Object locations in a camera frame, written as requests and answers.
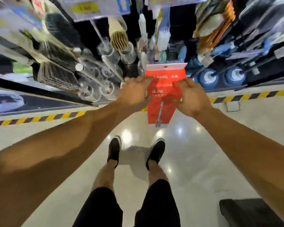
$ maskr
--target forearm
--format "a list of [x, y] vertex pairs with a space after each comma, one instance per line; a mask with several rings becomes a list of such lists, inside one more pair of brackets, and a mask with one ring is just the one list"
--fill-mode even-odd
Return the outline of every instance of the forearm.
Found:
[[130, 114], [113, 102], [1, 151], [0, 226], [21, 226]]
[[217, 109], [197, 116], [228, 158], [284, 219], [284, 146]]

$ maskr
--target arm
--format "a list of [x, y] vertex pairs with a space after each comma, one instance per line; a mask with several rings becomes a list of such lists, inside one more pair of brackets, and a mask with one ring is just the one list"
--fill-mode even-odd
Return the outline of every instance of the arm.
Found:
[[179, 111], [195, 118], [213, 137], [265, 202], [284, 221], [284, 146], [229, 118], [211, 103], [200, 84], [178, 82]]
[[151, 81], [130, 79], [116, 102], [0, 151], [0, 226], [21, 226], [120, 122], [145, 108]]

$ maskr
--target sneaker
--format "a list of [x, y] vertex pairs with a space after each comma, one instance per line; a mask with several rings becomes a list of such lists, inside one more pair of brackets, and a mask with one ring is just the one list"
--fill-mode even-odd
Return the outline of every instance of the sneaker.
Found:
[[112, 160], [116, 160], [117, 161], [117, 165], [119, 164], [119, 153], [121, 150], [121, 138], [120, 136], [115, 136], [109, 146], [108, 146], [108, 158], [107, 158], [107, 162], [112, 159]]
[[146, 160], [146, 168], [149, 170], [148, 160], [154, 160], [157, 164], [159, 163], [162, 155], [165, 151], [165, 140], [158, 139], [152, 147], [151, 153]]

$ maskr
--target red box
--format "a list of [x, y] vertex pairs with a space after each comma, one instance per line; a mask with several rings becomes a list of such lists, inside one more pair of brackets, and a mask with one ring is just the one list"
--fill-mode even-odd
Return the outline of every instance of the red box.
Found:
[[162, 127], [169, 123], [176, 110], [172, 100], [182, 98], [181, 88], [174, 83], [186, 78], [186, 65], [187, 63], [172, 63], [146, 66], [146, 76], [155, 77], [147, 88], [147, 94], [153, 95], [153, 100], [148, 105], [148, 124]]

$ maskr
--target shiny floor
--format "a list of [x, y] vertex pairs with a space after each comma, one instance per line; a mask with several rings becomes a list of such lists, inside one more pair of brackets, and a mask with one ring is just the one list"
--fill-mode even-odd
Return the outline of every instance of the shiny floor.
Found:
[[[284, 145], [284, 96], [240, 103], [231, 118]], [[0, 149], [63, 122], [29, 123], [0, 127]], [[100, 168], [106, 163], [111, 138], [120, 135], [123, 146], [115, 174], [115, 194], [123, 210], [123, 226], [134, 225], [148, 188], [144, 159], [152, 142], [162, 137], [166, 150], [160, 165], [166, 172], [181, 218], [182, 226], [227, 226], [219, 212], [224, 198], [259, 197], [228, 160], [207, 131], [194, 119], [176, 111], [169, 126], [150, 128], [147, 113], [136, 113], [117, 126], [95, 153], [63, 182], [23, 224], [23, 227], [71, 227], [91, 190]]]

